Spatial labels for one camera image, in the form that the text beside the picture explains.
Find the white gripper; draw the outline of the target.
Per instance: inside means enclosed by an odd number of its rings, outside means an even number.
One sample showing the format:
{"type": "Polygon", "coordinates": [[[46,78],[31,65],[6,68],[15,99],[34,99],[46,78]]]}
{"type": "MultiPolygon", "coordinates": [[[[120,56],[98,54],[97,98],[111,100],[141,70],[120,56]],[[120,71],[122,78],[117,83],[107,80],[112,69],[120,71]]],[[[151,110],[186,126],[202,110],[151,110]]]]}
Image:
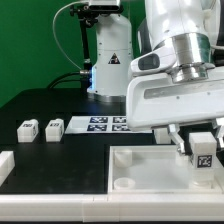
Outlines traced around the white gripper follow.
{"type": "Polygon", "coordinates": [[[166,73],[134,78],[127,89],[127,125],[133,131],[168,126],[168,135],[185,154],[180,126],[212,121],[215,138],[224,148],[224,71],[210,71],[209,78],[174,84],[166,73]]]}

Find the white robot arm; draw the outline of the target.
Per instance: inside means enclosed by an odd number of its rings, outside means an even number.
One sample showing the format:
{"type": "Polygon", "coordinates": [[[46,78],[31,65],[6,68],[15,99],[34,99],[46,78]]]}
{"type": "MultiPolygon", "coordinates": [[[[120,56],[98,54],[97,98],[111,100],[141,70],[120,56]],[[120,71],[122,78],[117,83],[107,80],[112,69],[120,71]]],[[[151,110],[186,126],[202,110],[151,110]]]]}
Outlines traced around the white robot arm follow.
{"type": "Polygon", "coordinates": [[[131,24],[112,0],[90,0],[97,12],[98,59],[89,95],[126,99],[127,125],[134,131],[165,127],[185,152],[181,126],[211,122],[224,147],[224,66],[213,61],[221,0],[145,0],[138,32],[141,56],[132,57],[131,24]]]}

